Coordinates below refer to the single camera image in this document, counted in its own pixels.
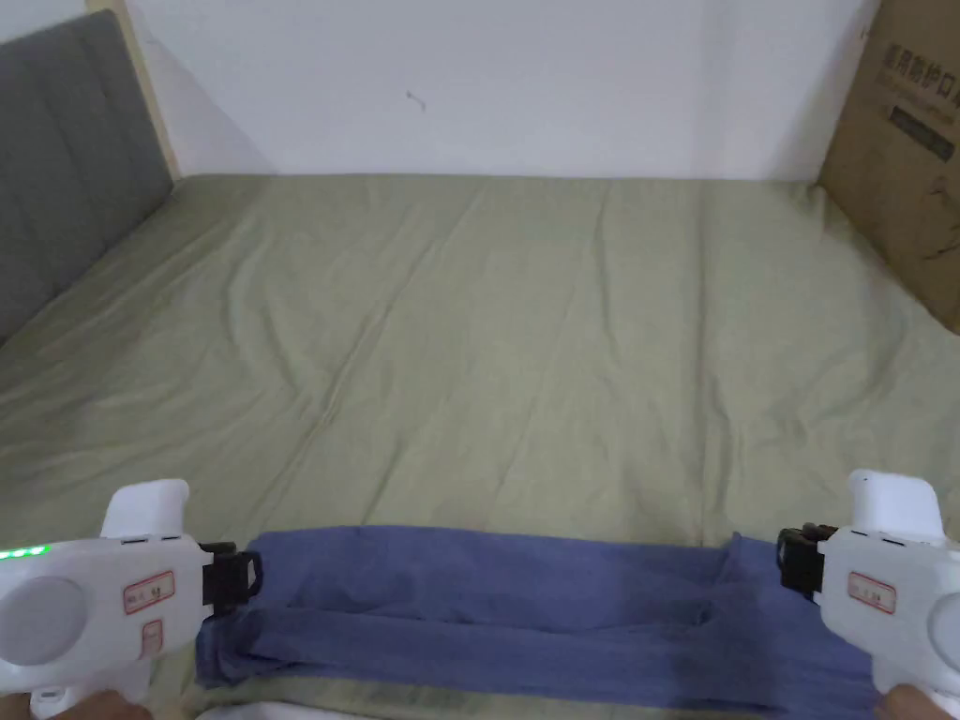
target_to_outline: upholstered headboard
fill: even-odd
[[[112,12],[0,45],[0,344],[172,187]]]

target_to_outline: blue cloth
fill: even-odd
[[[774,546],[407,527],[268,533],[264,586],[208,620],[206,685],[309,675],[661,708],[870,718],[870,659],[780,587]]]

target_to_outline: mark on wall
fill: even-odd
[[[420,106],[420,112],[426,112],[426,103],[416,95],[414,95],[410,90],[407,90],[407,99],[413,100],[417,105]]]

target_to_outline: finger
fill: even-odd
[[[83,698],[74,707],[55,715],[54,720],[106,720],[122,712],[126,704],[123,695],[116,690],[103,690]]]
[[[897,685],[887,693],[882,707],[893,720],[951,720],[949,714],[913,685]]]

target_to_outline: white controller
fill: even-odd
[[[258,558],[183,534],[188,495],[182,480],[127,486],[100,538],[0,551],[0,692],[31,692],[38,720],[105,689],[142,702],[152,658],[259,590]]]
[[[780,534],[783,583],[872,656],[877,690],[912,684],[960,718],[960,545],[944,535],[936,492],[873,470],[854,472],[850,487],[852,525]]]

